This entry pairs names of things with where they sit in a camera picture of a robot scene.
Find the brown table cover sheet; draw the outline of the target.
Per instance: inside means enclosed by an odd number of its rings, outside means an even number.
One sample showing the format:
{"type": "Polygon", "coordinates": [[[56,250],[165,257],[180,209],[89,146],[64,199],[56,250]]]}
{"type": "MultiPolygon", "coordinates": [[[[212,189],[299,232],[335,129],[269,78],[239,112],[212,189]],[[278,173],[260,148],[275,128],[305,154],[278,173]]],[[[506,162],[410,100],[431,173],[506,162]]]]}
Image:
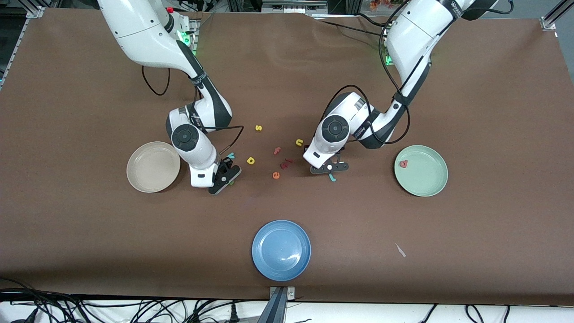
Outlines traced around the brown table cover sheet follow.
{"type": "Polygon", "coordinates": [[[408,134],[348,145],[336,182],[312,175],[295,141],[309,142],[339,88],[390,104],[377,42],[303,14],[215,14],[197,56],[245,126],[231,149],[242,174],[217,196],[188,170],[146,194],[128,159],[168,139],[193,85],[174,71],[152,94],[101,12],[45,10],[0,90],[0,276],[61,293],[264,299],[274,282],[252,241],[288,219],[312,244],[289,282],[304,301],[574,305],[574,84],[558,39],[537,20],[457,21],[408,134]],[[411,145],[446,161],[435,196],[395,178],[411,145]]]}

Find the light green plate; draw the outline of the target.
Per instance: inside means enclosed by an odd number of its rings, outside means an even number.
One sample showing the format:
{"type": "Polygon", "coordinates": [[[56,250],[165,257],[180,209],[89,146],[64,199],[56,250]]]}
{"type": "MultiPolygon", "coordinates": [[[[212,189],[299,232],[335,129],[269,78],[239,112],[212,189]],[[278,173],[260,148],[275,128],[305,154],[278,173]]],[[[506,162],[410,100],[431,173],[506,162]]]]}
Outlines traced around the light green plate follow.
{"type": "Polygon", "coordinates": [[[434,149],[424,145],[411,145],[396,156],[394,175],[406,192],[414,196],[429,197],[445,188],[448,167],[444,158],[434,149]],[[400,168],[401,160],[409,161],[407,168],[400,168]]]}

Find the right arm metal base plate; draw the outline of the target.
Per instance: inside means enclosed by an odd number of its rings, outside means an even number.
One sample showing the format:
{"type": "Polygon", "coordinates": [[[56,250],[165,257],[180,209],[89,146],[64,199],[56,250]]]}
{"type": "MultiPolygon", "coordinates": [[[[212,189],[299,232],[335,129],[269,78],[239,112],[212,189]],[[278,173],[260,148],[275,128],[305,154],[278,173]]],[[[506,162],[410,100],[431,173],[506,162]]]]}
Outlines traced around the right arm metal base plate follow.
{"type": "Polygon", "coordinates": [[[176,39],[187,45],[187,47],[193,51],[193,54],[197,51],[200,27],[201,20],[190,19],[189,17],[182,16],[179,19],[178,27],[176,28],[176,39]]]}

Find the grey metal frame bar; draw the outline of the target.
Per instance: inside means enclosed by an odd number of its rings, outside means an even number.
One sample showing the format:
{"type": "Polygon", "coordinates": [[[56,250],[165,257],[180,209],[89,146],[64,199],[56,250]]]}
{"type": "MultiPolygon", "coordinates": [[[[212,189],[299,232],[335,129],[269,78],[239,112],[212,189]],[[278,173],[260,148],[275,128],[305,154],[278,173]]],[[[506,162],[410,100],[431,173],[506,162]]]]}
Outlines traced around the grey metal frame bar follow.
{"type": "Polygon", "coordinates": [[[262,0],[262,13],[328,14],[326,0],[262,0]]]}

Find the orange dried flowers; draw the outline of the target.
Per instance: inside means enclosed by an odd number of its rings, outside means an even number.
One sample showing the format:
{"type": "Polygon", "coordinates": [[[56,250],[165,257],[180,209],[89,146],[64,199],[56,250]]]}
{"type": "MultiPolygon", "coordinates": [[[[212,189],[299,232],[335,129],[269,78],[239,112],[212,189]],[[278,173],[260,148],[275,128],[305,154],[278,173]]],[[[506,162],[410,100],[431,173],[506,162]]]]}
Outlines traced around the orange dried flowers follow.
{"type": "Polygon", "coordinates": [[[386,9],[397,9],[404,3],[408,3],[410,0],[369,0],[369,9],[372,12],[376,12],[377,10],[386,10],[386,9]]]}

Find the blue plate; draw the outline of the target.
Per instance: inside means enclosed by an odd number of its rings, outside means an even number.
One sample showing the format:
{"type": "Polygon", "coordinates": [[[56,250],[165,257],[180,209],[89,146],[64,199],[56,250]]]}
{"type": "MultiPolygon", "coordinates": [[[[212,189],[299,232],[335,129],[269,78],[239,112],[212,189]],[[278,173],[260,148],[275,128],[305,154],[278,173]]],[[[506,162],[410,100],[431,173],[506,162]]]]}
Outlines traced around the blue plate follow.
{"type": "Polygon", "coordinates": [[[306,231],[295,222],[277,219],[262,226],[252,242],[252,261],[266,278],[287,282],[307,268],[312,247],[306,231]]]}

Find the beige brown plate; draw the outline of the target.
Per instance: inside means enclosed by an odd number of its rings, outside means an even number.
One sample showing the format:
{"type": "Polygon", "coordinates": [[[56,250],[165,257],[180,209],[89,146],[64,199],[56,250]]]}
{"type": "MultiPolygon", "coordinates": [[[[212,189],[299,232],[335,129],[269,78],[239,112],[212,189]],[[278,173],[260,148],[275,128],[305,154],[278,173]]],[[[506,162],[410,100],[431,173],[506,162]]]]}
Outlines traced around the beige brown plate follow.
{"type": "Polygon", "coordinates": [[[168,188],[180,172],[180,156],[166,142],[150,142],[136,149],[129,158],[126,175],[139,192],[156,193],[168,188]]]}

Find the aluminium frame profile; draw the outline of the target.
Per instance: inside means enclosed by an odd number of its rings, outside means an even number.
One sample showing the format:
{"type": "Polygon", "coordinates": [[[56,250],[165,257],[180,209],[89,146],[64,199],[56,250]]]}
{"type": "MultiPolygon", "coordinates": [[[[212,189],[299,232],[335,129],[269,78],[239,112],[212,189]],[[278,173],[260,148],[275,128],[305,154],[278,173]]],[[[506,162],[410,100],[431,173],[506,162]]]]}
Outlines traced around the aluminium frame profile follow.
{"type": "Polygon", "coordinates": [[[18,0],[20,7],[0,6],[0,90],[4,87],[30,21],[42,17],[45,8],[18,0]]]}
{"type": "Polygon", "coordinates": [[[574,0],[560,0],[545,16],[540,18],[541,28],[544,31],[555,31],[556,22],[572,8],[574,8],[574,0]]]}

